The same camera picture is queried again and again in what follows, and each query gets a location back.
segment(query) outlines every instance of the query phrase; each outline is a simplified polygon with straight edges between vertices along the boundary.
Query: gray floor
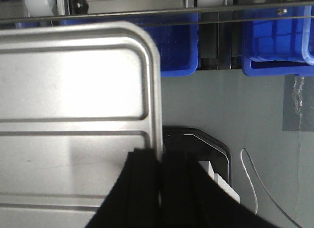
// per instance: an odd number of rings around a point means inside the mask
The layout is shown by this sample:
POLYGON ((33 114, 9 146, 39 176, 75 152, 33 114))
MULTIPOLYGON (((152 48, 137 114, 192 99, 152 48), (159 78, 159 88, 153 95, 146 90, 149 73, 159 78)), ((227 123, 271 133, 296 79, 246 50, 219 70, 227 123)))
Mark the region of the gray floor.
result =
MULTIPOLYGON (((252 189, 240 162, 245 147, 268 190, 305 228, 314 227, 314 133, 282 131, 284 76, 246 77, 241 70, 197 71, 163 78, 163 124, 195 127, 232 151, 234 189, 254 209, 252 189)), ((258 214, 294 227, 271 203, 244 157, 258 196, 258 214)))

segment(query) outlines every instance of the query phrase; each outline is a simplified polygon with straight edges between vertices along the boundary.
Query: white wire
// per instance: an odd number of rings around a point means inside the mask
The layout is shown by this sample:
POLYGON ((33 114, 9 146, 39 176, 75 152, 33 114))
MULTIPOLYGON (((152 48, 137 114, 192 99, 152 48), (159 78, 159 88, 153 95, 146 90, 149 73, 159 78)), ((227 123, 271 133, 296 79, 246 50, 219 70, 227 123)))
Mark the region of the white wire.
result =
POLYGON ((247 177, 249 178, 249 181, 250 181, 250 183, 251 183, 252 190, 253 190, 253 193, 254 193, 254 197, 256 198, 256 194, 255 194, 255 190, 254 190, 253 184, 252 184, 252 182, 251 182, 250 176, 249 176, 249 174, 248 174, 248 172, 247 172, 247 170, 246 170, 246 167, 245 167, 245 165, 244 165, 244 162, 243 162, 243 158, 242 158, 242 153, 243 153, 243 151, 246 152, 246 154, 247 154, 247 156, 248 156, 248 158, 249 158, 249 161, 250 161, 250 163, 251 163, 251 165, 252 165, 252 167, 253 167, 253 170, 254 170, 255 175, 257 176, 257 178, 258 178, 260 184, 262 185, 264 191, 266 192, 266 194, 268 195, 268 197, 271 199, 271 201, 273 202, 273 204, 275 204, 275 206, 281 211, 281 213, 282 213, 289 221, 291 221, 296 227, 298 227, 298 228, 303 228, 303 227, 300 226, 296 221, 294 221, 294 220, 280 207, 280 205, 274 200, 274 198, 271 196, 270 192, 267 190, 266 186, 265 186, 264 183, 262 182, 262 179, 260 178, 260 175, 258 174, 258 172, 257 172, 257 170, 256 170, 256 168, 255 168, 255 165, 254 165, 254 163, 253 163, 253 160, 252 160, 252 158, 251 158, 249 152, 246 150, 246 148, 243 148, 243 149, 241 150, 241 152, 240 152, 240 158, 241 158, 241 162, 242 162, 243 168, 244 168, 244 170, 245 170, 245 172, 246 172, 246 175, 247 175, 247 177))
POLYGON ((247 172, 247 169, 246 169, 245 164, 244 164, 244 161, 243 161, 243 157, 242 157, 243 151, 245 151, 245 148, 241 149, 241 152, 240 152, 240 159, 241 159, 241 163, 242 163, 243 169, 244 169, 244 171, 245 171, 245 174, 246 174, 246 176, 247 176, 247 178, 248 178, 248 180, 249 180, 249 182, 250 182, 250 185, 251 185, 251 188, 252 188, 252 191, 253 191, 253 196, 254 196, 254 200, 255 200, 255 211, 254 211, 254 213, 255 213, 255 215, 256 215, 256 214, 257 214, 257 210, 258 210, 258 208, 259 208, 259 203, 258 203, 258 201, 257 201, 257 196, 256 196, 256 192, 255 192, 255 189, 254 189, 254 185, 253 185, 253 183, 252 183, 252 181, 251 181, 250 175, 249 175, 249 173, 247 172))

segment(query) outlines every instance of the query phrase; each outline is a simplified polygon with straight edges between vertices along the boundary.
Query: blue crate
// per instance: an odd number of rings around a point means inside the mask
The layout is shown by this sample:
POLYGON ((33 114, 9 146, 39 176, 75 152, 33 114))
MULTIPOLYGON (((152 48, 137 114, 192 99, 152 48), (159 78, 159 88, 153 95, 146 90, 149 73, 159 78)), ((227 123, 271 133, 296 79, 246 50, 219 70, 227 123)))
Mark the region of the blue crate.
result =
MULTIPOLYGON (((197 22, 198 14, 181 15, 173 18, 146 17, 120 18, 135 24, 163 24, 172 21, 197 22)), ((77 25, 95 22, 106 22, 108 19, 67 20, 62 25, 77 25)), ((195 72, 198 66, 198 25, 161 25, 144 27, 152 37, 160 53, 160 68, 162 77, 188 76, 195 72)))
MULTIPOLYGON (((310 16, 312 6, 288 7, 285 16, 310 16)), ((252 10, 251 18, 278 17, 277 9, 252 10)), ((291 61, 314 65, 311 18, 245 22, 245 54, 252 61, 291 61)))

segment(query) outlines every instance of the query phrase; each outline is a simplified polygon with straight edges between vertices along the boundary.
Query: metal tray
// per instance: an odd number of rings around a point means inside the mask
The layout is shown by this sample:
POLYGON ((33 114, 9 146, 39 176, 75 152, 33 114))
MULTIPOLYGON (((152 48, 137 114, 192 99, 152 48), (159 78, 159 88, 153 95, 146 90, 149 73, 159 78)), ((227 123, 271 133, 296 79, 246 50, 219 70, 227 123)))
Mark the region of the metal tray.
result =
POLYGON ((4 227, 83 227, 127 152, 161 154, 159 54, 130 23, 0 31, 0 102, 4 227))

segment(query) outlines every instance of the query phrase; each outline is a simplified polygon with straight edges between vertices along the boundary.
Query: screw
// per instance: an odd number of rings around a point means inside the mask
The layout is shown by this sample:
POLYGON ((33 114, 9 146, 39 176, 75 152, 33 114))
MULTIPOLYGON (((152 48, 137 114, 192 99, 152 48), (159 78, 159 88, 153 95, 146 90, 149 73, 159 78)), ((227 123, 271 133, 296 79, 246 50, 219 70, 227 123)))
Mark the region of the screw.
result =
POLYGON ((280 8, 280 9, 277 10, 277 15, 278 15, 278 16, 281 16, 281 15, 286 14, 287 12, 288 12, 287 9, 285 9, 285 8, 280 8))
POLYGON ((81 9, 83 7, 83 3, 77 2, 75 6, 77 9, 81 9))

